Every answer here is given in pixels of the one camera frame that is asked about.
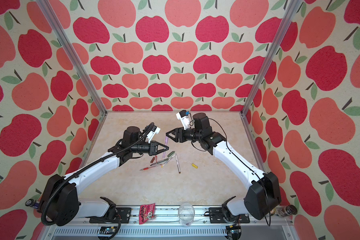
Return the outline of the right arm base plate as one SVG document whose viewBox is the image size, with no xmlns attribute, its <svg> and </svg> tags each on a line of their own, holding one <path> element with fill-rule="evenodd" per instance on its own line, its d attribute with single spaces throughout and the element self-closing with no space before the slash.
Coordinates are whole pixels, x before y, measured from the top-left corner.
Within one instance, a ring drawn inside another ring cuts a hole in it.
<svg viewBox="0 0 360 240">
<path fill-rule="evenodd" d="M 249 224 L 248 215 L 232 215 L 228 209 L 223 207 L 211 207 L 204 213 L 205 217 L 210 219 L 212 224 Z"/>
</svg>

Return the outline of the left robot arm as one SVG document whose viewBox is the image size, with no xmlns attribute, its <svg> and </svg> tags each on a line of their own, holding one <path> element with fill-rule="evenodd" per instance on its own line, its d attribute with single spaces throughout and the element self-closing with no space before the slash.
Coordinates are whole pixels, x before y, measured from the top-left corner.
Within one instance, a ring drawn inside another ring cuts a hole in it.
<svg viewBox="0 0 360 240">
<path fill-rule="evenodd" d="M 37 208 L 43 225 L 64 226 L 78 218 L 115 223 L 118 212 L 114 202 L 105 197 L 80 200 L 79 196 L 103 175 L 133 159 L 134 154 L 156 156 L 169 150 L 168 146 L 153 140 L 159 132 L 160 128 L 154 123 L 143 130 L 135 126 L 128 127 L 123 138 L 98 160 L 65 176 L 55 174 L 50 177 Z"/>
</svg>

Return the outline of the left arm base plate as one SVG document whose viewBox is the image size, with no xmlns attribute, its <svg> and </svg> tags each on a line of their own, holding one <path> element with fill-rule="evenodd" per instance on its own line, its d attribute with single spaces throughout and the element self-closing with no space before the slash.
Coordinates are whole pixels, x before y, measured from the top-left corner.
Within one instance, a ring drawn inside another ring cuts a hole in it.
<svg viewBox="0 0 360 240">
<path fill-rule="evenodd" d="M 91 224 L 106 224 L 120 222 L 121 224 L 128 224 L 131 217 L 132 208 L 125 207 L 111 207 L 102 217 L 90 217 Z"/>
</svg>

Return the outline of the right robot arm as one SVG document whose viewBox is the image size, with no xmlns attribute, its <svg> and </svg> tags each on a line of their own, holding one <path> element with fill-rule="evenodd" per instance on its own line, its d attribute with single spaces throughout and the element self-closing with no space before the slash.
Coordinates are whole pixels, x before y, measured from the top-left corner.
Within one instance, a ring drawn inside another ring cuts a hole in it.
<svg viewBox="0 0 360 240">
<path fill-rule="evenodd" d="M 176 114 L 182 126 L 166 133 L 176 143 L 199 143 L 203 151 L 222 161 L 244 184 L 247 193 L 239 199 L 232 197 L 222 204 L 223 218 L 235 223 L 240 215 L 251 215 L 257 220 L 271 214 L 282 202 L 278 177 L 265 173 L 241 156 L 228 142 L 226 134 L 213 131 L 205 113 L 194 116 L 186 110 Z"/>
</svg>

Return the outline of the white pen brown end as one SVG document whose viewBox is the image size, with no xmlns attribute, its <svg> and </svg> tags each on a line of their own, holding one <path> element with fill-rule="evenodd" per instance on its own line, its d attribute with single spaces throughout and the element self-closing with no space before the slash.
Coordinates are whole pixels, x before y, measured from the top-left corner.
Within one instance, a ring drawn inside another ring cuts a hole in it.
<svg viewBox="0 0 360 240">
<path fill-rule="evenodd" d="M 178 173 L 181 174 L 181 166 L 180 166 L 180 161 L 178 156 L 176 155 L 176 162 L 177 162 L 177 168 L 178 168 Z"/>
</svg>

